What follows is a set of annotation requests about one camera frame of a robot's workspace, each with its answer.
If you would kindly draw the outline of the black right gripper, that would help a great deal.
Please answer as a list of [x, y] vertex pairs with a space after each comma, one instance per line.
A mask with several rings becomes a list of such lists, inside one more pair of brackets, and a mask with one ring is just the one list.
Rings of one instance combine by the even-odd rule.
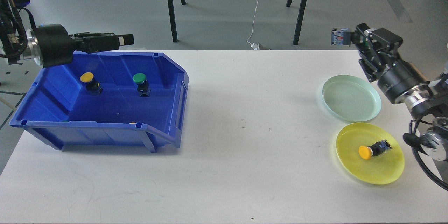
[[403, 94], [415, 87], [424, 90], [430, 81], [412, 63], [401, 59], [398, 48], [402, 37], [385, 28], [355, 27], [352, 44], [360, 55], [359, 64], [369, 82], [377, 85], [392, 103], [402, 103]]

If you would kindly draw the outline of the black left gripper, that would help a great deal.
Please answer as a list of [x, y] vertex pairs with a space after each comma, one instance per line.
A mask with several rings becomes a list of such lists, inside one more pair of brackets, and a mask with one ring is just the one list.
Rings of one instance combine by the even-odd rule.
[[33, 33], [38, 45], [38, 65], [42, 68], [72, 63], [74, 51], [91, 54], [134, 45], [133, 34], [84, 32], [69, 36], [60, 24], [35, 27]]

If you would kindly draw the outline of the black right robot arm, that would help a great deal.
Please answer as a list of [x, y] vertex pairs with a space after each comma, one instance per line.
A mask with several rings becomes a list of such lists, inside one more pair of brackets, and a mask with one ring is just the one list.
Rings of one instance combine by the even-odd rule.
[[360, 66], [369, 82], [378, 87], [392, 104], [406, 105], [412, 119], [404, 142], [424, 173], [442, 189], [447, 182], [423, 162], [421, 154], [447, 162], [447, 71], [430, 81], [398, 52], [403, 39], [385, 28], [362, 23], [351, 33], [350, 42], [360, 54]]

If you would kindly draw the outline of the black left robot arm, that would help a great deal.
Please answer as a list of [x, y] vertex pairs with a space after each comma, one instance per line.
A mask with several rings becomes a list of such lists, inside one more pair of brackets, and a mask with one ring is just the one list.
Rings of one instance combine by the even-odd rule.
[[31, 28], [26, 29], [19, 10], [30, 0], [1, 0], [1, 58], [9, 65], [33, 59], [42, 68], [72, 63], [76, 51], [100, 53], [134, 44], [133, 34], [69, 34], [60, 24], [37, 26], [27, 10]]

